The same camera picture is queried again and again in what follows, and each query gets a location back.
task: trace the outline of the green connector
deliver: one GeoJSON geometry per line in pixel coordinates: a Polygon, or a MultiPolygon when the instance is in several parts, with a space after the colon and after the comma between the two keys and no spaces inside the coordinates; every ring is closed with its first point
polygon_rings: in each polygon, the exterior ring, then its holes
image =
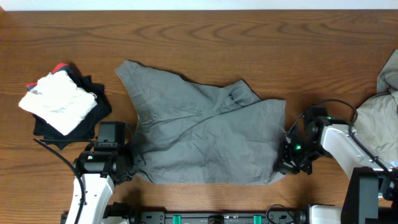
{"type": "Polygon", "coordinates": [[[173,216],[173,224],[181,224],[181,215],[173,216]]]}
{"type": "Polygon", "coordinates": [[[255,215],[253,216],[253,223],[254,224],[261,224],[261,216],[260,215],[255,215]]]}

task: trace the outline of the white wall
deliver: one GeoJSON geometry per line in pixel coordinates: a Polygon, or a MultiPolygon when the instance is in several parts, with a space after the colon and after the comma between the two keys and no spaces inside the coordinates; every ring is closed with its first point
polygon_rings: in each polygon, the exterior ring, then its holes
{"type": "Polygon", "coordinates": [[[398,0],[0,0],[5,11],[398,9],[398,0]]]}

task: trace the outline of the wood grain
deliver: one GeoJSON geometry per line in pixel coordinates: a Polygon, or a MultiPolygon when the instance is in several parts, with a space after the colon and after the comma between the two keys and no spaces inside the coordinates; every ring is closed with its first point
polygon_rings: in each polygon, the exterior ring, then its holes
{"type": "MultiPolygon", "coordinates": [[[[398,47],[398,11],[8,12],[0,19],[0,223],[58,223],[69,210],[73,175],[32,141],[33,117],[18,108],[25,84],[59,62],[104,83],[113,112],[136,122],[114,73],[123,60],[225,86],[245,80],[262,99],[287,100],[286,127],[308,105],[339,98],[359,106],[398,47]]],[[[327,105],[335,116],[350,111],[327,105]]],[[[74,160],[83,144],[61,153],[74,160]]],[[[333,159],[314,174],[270,186],[152,185],[135,178],[112,201],[168,211],[264,211],[274,203],[341,205],[348,179],[333,159]]]]}

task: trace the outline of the black cloth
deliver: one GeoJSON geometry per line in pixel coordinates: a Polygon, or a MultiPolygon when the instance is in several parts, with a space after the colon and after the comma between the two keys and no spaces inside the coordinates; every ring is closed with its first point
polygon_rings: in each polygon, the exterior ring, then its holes
{"type": "MultiPolygon", "coordinates": [[[[36,136],[44,136],[44,139],[51,140],[76,140],[76,139],[93,139],[95,136],[95,124],[105,118],[112,112],[111,105],[108,103],[104,91],[105,86],[102,84],[92,83],[91,77],[81,77],[77,75],[77,72],[71,68],[71,66],[67,64],[61,64],[55,67],[55,70],[52,73],[59,71],[66,71],[68,76],[76,83],[77,87],[84,89],[86,92],[94,93],[97,98],[95,101],[97,105],[87,114],[86,118],[81,121],[81,123],[68,135],[64,136],[59,131],[57,131],[54,127],[49,125],[44,119],[39,116],[33,114],[33,117],[36,119],[35,128],[33,130],[33,134],[36,136]]],[[[59,149],[63,149],[69,143],[67,142],[49,142],[48,144],[54,144],[59,149]]]]}

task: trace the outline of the folded clothes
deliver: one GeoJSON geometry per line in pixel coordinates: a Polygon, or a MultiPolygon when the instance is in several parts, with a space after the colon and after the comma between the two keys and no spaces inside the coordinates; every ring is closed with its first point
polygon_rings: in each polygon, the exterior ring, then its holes
{"type": "Polygon", "coordinates": [[[116,73],[139,122],[134,144],[155,184],[271,184],[284,137],[285,101],[265,100],[243,82],[218,88],[124,62],[116,73]]]}
{"type": "Polygon", "coordinates": [[[398,166],[398,50],[377,78],[377,95],[358,108],[354,127],[380,158],[398,166]]]}
{"type": "Polygon", "coordinates": [[[66,71],[59,71],[41,78],[21,99],[19,107],[67,135],[97,105],[95,98],[94,93],[77,87],[66,71]]]}
{"type": "MultiPolygon", "coordinates": [[[[107,115],[112,112],[111,105],[106,100],[104,94],[105,86],[102,84],[92,83],[91,77],[89,76],[79,76],[74,69],[65,63],[57,65],[52,73],[57,73],[59,71],[66,72],[69,78],[76,84],[78,88],[82,88],[86,92],[96,95],[96,106],[90,112],[88,112],[80,124],[67,135],[63,135],[53,126],[48,124],[43,118],[33,114],[34,118],[36,119],[33,134],[36,136],[44,136],[44,139],[51,140],[93,139],[95,135],[95,124],[107,117],[107,115]]],[[[54,144],[59,149],[63,149],[68,145],[67,142],[52,142],[49,144],[54,144]]]]}

